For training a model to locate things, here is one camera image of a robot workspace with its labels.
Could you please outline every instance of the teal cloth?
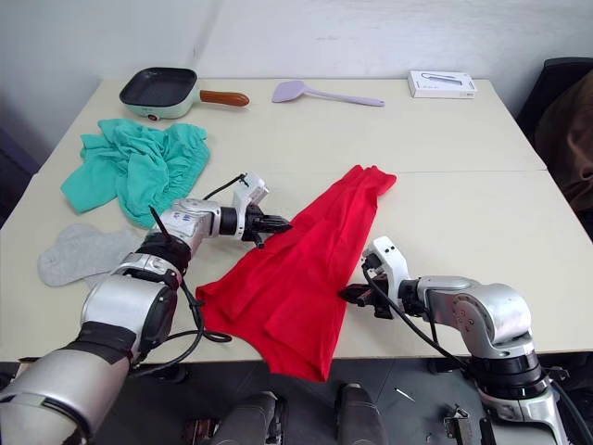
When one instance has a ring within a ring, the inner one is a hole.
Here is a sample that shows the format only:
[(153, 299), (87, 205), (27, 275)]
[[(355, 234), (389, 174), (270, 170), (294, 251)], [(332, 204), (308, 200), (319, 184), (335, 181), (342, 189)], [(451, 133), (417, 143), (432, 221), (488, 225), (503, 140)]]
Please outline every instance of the teal cloth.
[(103, 135), (82, 136), (82, 166), (61, 190), (78, 212), (114, 197), (134, 223), (152, 227), (148, 206), (158, 213), (186, 197), (208, 163), (206, 130), (175, 123), (165, 131), (127, 119), (99, 121)]

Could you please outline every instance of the table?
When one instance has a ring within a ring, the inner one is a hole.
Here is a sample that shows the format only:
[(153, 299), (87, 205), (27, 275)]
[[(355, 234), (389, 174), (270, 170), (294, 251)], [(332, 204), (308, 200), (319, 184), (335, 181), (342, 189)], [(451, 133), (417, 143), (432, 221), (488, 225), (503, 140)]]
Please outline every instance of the table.
[[(511, 285), (531, 308), (539, 351), (593, 350), (588, 329), (593, 247), (488, 81), (478, 81), (474, 100), (412, 99), (405, 81), (310, 82), (338, 93), (381, 97), (385, 108), (310, 97), (272, 104), (274, 80), (201, 82), (208, 89), (245, 92), (252, 102), (248, 109), (194, 106), (181, 119), (208, 129), (212, 151), (192, 196), (253, 170), (271, 190), (261, 207), (290, 218), (353, 164), (376, 163), (395, 172), (398, 181), (380, 200), (370, 238), (390, 236), (412, 275), (460, 274)], [(104, 232), (129, 225), (115, 200), (76, 215), (59, 191), (81, 163), (80, 134), (96, 133), (96, 121), (125, 117), (158, 128), (172, 123), (134, 117), (118, 100), (122, 85), (101, 84), (0, 232), (2, 361), (43, 355), (78, 332), (86, 285), (48, 287), (36, 271), (37, 258), (59, 231), (71, 223), (91, 223)], [(230, 191), (219, 197), (221, 203), (230, 199)], [(207, 240), (188, 271), (190, 288), (220, 278), (250, 248), (230, 238)], [(351, 282), (362, 282), (360, 271)], [(561, 306), (567, 299), (573, 304)], [(419, 326), (428, 332), (428, 326)], [(189, 328), (191, 316), (180, 299), (172, 332)], [(438, 332), (446, 348), (465, 352), (456, 331), (439, 326)], [(163, 345), (149, 360), (168, 360), (189, 341)], [(435, 353), (403, 323), (376, 320), (371, 308), (348, 308), (335, 357), (411, 356)], [(227, 345), (204, 341), (188, 360), (258, 357), (236, 339)]]

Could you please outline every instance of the gray sock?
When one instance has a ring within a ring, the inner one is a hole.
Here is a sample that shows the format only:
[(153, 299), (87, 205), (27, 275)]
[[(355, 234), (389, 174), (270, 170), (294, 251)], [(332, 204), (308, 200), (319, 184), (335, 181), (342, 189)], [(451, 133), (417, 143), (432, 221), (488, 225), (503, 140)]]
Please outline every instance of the gray sock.
[(92, 277), (89, 286), (94, 286), (102, 279), (95, 275), (111, 272), (141, 241), (130, 228), (102, 234), (92, 225), (73, 224), (39, 257), (39, 276), (49, 286), (64, 286)]

